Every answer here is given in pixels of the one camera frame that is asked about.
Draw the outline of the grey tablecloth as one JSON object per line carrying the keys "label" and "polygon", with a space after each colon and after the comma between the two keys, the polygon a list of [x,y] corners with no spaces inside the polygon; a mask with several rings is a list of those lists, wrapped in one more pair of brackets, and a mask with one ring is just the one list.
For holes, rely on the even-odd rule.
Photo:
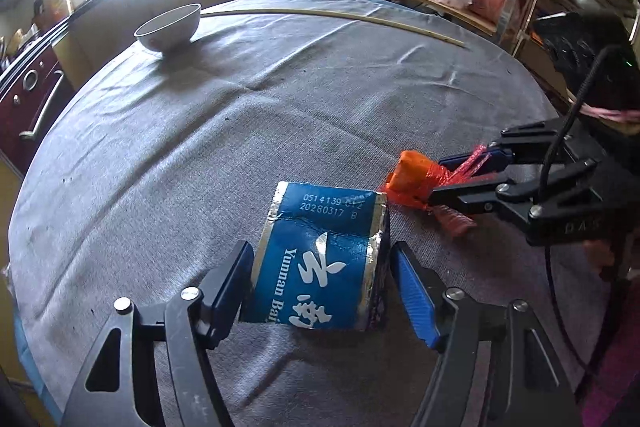
{"label": "grey tablecloth", "polygon": [[[404,20],[407,31],[321,17],[215,17],[162,57],[139,43],[75,96],[39,147],[9,226],[28,347],[62,411],[120,296],[161,303],[256,245],[279,181],[378,188],[402,150],[437,159],[556,116],[512,56],[437,17],[364,0],[242,0]],[[394,209],[407,241],[447,284],[485,303],[524,298],[562,360],[582,370],[549,303],[544,258],[484,216],[452,241]],[[238,426],[408,426],[435,362],[390,288],[385,329],[312,335],[238,324],[212,353]]]}

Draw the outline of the white ceramic bowl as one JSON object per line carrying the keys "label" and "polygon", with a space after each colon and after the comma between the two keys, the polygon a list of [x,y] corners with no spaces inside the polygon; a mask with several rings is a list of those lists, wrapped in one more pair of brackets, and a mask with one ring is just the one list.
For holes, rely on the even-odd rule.
{"label": "white ceramic bowl", "polygon": [[188,43],[198,29],[202,6],[191,3],[163,12],[148,20],[134,32],[148,50],[166,53]]}

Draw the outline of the blue toothpaste box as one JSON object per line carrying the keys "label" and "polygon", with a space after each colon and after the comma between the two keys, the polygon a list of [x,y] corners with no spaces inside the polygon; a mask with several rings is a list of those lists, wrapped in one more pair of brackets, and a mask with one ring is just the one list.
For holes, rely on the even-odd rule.
{"label": "blue toothpaste box", "polygon": [[376,329],[389,251],[384,193],[281,181],[240,319],[308,331]]}

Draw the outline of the dark red oven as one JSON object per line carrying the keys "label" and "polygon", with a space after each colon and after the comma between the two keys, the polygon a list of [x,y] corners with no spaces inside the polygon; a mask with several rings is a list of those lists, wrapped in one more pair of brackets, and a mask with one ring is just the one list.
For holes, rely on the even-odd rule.
{"label": "dark red oven", "polygon": [[52,46],[17,73],[1,95],[1,158],[27,172],[52,124],[75,95]]}

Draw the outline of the orange snack wrapper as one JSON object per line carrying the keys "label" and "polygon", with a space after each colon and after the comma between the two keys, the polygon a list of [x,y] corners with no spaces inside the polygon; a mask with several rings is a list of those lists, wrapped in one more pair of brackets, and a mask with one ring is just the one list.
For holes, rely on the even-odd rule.
{"label": "orange snack wrapper", "polygon": [[403,150],[381,190],[393,204],[433,215],[450,236],[464,235],[476,227],[475,221],[445,205],[430,204],[428,198],[435,188],[470,182],[488,161],[487,152],[487,146],[479,145],[460,166],[450,170],[417,150]]}

